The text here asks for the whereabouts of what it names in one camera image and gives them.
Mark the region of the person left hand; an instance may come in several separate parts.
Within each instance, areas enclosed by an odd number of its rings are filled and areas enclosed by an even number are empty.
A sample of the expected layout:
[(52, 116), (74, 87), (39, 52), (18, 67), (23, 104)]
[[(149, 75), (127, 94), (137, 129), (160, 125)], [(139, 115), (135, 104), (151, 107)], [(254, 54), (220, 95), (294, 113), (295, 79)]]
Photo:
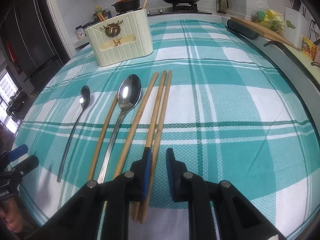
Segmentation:
[(5, 220), (9, 231), (14, 233), (22, 231), (23, 218), (14, 198), (1, 202), (1, 217)]

